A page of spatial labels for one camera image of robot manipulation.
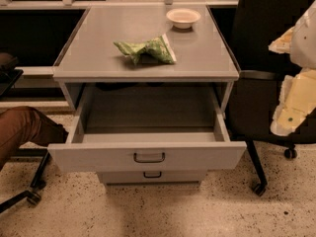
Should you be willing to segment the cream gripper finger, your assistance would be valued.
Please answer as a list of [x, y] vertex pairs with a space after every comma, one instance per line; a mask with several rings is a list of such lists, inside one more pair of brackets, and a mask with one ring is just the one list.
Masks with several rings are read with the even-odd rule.
[[271, 124], [271, 132], [288, 136], [316, 108], [316, 71], [303, 68], [296, 76], [284, 77]]
[[279, 54], [290, 53], [292, 34], [293, 34], [293, 27], [288, 29], [279, 38], [274, 40], [269, 45], [269, 51], [279, 53]]

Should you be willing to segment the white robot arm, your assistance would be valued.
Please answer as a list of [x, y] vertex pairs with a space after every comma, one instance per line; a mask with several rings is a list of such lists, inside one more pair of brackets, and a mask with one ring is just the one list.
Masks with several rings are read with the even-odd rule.
[[273, 134], [288, 136], [316, 109], [316, 1], [269, 50], [288, 53], [290, 61], [301, 67], [294, 77], [284, 77], [271, 124]]

